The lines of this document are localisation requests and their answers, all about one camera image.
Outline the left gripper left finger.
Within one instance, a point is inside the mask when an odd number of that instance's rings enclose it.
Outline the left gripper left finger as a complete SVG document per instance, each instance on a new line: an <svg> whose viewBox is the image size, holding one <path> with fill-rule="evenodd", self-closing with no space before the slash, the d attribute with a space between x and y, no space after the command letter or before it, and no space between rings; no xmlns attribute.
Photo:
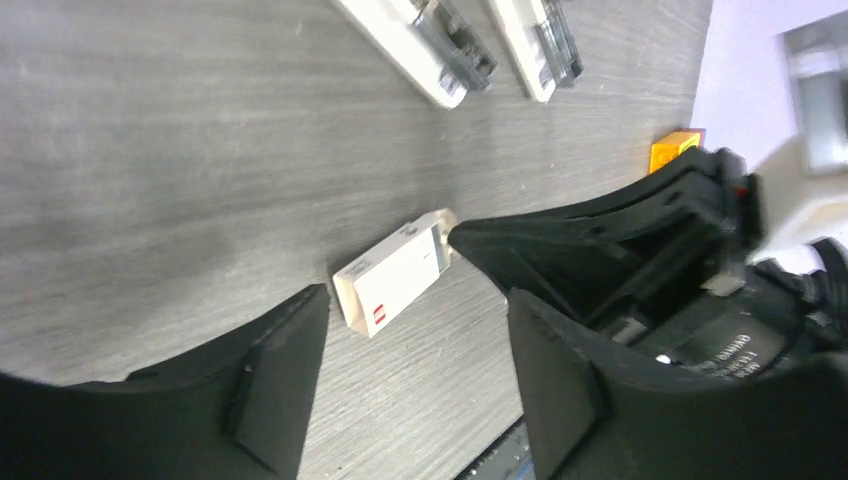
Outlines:
<svg viewBox="0 0 848 480"><path fill-rule="evenodd" d="M260 317L116 382L1 377L5 479L294 479L330 297Z"/></svg>

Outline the white staple box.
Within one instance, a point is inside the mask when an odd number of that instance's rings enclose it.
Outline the white staple box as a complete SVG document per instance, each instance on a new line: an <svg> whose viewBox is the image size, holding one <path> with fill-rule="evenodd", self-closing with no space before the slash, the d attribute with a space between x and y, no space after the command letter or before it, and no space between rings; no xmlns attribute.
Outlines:
<svg viewBox="0 0 848 480"><path fill-rule="evenodd" d="M447 238L458 224L450 209L408 222L332 276L352 330L375 336L450 267Z"/></svg>

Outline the blue white stapler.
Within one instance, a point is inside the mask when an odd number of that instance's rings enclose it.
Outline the blue white stapler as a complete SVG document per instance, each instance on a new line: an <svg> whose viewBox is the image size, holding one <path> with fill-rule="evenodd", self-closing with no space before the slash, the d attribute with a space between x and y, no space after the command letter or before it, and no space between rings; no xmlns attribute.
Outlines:
<svg viewBox="0 0 848 480"><path fill-rule="evenodd" d="M529 99L547 103L572 88L584 65L562 1L491 0L491 18Z"/></svg>

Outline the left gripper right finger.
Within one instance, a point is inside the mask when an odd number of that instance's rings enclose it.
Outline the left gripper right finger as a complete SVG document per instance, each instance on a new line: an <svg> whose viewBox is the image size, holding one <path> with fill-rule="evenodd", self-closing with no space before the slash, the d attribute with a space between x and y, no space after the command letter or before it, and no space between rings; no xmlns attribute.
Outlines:
<svg viewBox="0 0 848 480"><path fill-rule="evenodd" d="M661 364L513 290L508 326L540 479L843 479L847 358L752 380Z"/></svg>

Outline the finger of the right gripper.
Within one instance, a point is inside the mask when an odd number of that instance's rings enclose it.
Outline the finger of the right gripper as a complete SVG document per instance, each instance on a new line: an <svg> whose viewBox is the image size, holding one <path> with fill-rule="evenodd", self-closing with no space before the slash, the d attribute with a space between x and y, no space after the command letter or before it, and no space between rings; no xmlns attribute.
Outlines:
<svg viewBox="0 0 848 480"><path fill-rule="evenodd" d="M464 221L448 242L501 292L530 292L581 324L631 311L659 323L744 284L761 186L732 151L696 147L591 200Z"/></svg>

